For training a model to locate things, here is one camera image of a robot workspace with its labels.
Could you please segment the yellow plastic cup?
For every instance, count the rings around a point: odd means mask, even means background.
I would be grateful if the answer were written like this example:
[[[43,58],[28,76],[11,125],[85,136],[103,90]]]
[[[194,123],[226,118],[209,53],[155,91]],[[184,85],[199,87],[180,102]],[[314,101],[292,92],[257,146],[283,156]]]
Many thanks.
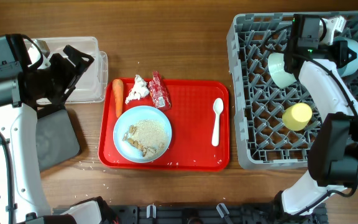
[[[296,103],[287,108],[282,116],[284,125],[292,131],[300,131],[306,127],[312,117],[312,109],[306,103]]]

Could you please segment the mint green bowl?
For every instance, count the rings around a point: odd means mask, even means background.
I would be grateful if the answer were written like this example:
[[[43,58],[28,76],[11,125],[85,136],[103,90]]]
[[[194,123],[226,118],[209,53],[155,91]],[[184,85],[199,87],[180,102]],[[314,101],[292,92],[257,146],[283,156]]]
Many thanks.
[[[279,88],[286,88],[296,82],[295,76],[286,72],[284,65],[284,54],[271,53],[268,56],[268,70],[271,79]]]

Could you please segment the light blue bowl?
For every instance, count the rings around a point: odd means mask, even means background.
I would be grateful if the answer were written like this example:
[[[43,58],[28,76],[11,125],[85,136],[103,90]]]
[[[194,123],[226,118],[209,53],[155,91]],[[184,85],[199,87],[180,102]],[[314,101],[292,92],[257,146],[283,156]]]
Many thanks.
[[[358,42],[345,37],[336,37],[333,47],[334,61],[340,77],[355,73],[358,70]]]

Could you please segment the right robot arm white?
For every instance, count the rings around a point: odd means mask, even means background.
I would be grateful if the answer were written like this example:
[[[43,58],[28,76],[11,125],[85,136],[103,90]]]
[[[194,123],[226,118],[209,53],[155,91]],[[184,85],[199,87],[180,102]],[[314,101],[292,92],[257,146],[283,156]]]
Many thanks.
[[[268,70],[280,88],[302,84],[322,126],[308,154],[306,173],[276,201],[283,217],[303,217],[330,196],[358,188],[358,101],[343,77],[358,70],[358,42],[341,37],[344,18],[295,14],[284,50],[270,49]]]

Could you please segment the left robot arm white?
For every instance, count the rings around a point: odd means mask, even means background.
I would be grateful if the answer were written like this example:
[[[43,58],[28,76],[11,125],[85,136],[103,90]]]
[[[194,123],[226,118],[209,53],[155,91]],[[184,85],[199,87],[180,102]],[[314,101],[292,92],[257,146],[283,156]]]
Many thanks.
[[[94,58],[70,45],[65,56],[32,62],[24,34],[0,36],[0,223],[80,223],[74,212],[52,215],[36,151],[37,100],[64,104]]]

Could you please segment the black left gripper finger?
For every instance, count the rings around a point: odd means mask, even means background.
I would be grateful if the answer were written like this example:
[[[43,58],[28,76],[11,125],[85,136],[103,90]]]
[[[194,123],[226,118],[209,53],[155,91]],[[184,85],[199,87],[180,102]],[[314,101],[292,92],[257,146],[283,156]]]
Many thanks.
[[[76,84],[78,83],[79,79],[81,78],[81,75],[75,75],[73,79],[70,81],[69,85],[67,86],[66,90],[63,93],[63,96],[61,97],[61,104],[65,104],[68,97],[72,94],[72,92],[76,88]]]
[[[64,78],[82,76],[94,62],[94,58],[91,55],[80,52],[71,45],[66,45],[63,52],[68,56],[68,62],[63,63]]]

